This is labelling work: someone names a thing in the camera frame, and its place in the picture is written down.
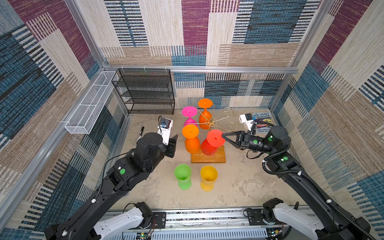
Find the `green plastic wine glass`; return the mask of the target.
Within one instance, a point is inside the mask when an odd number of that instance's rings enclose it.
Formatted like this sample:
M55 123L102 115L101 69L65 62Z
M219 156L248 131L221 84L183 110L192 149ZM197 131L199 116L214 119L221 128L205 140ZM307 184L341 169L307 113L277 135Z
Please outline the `green plastic wine glass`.
M192 169L187 164L180 164L174 170L174 175L178 181L178 186L182 190L188 190L191 185Z

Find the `yellow plastic wine glass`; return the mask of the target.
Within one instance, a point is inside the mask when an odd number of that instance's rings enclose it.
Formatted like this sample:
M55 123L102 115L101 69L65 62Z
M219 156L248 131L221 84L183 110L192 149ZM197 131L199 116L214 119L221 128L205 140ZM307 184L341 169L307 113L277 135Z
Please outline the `yellow plastic wine glass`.
M205 192L213 190L215 182L218 178L218 171L213 166L204 166L200 171L201 188Z

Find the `red plastic wine glass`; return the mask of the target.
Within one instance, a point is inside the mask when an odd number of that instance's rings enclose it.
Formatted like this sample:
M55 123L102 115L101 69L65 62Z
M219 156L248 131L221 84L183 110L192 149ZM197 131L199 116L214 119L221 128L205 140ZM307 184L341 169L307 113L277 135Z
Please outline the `red plastic wine glass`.
M211 130L208 132L206 139L201 144L201 151L207 156L216 153L219 147L223 146L225 139L222 137L223 132L220 130Z

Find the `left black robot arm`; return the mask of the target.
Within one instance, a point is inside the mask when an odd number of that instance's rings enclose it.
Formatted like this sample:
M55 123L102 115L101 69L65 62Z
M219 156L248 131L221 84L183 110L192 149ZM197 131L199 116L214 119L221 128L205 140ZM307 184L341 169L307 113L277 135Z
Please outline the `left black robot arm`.
M146 180L164 157L173 158L178 136L165 145L158 133L147 133L137 141L136 148L118 159L107 171L97 190L67 220L45 229L48 240L103 240L124 229L145 228L152 211L144 202L120 216L101 221L104 214L140 182Z

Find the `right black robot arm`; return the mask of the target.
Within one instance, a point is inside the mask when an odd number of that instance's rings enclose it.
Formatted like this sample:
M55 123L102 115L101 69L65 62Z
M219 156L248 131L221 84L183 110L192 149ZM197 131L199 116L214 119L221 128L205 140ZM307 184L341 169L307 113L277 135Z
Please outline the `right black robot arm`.
M264 138L250 131L224 133L222 138L240 150L266 154L262 168L294 189L317 216L313 219L278 198L263 205L264 221L288 224L312 240L372 240L371 226L363 217L355 218L334 201L289 154L291 138L281 126L272 126Z

